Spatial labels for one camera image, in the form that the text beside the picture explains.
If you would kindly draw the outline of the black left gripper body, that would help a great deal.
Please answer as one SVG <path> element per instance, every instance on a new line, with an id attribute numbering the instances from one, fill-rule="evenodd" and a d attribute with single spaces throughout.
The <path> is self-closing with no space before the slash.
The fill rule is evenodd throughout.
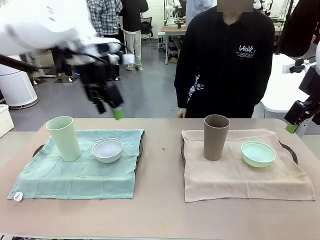
<path id="1" fill-rule="evenodd" d="M 103 108 L 104 104 L 108 104 L 110 108 L 118 108 L 124 103 L 114 82 L 114 71 L 109 61 L 81 65 L 79 74 L 87 98 L 97 108 Z"/>

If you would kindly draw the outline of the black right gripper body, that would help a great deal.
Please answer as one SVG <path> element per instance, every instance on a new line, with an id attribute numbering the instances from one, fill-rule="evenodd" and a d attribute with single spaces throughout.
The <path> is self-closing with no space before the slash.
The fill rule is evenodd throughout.
<path id="1" fill-rule="evenodd" d="M 306 93 L 312 100 L 320 99 L 320 75 L 315 67 L 308 69 L 298 88 Z"/>

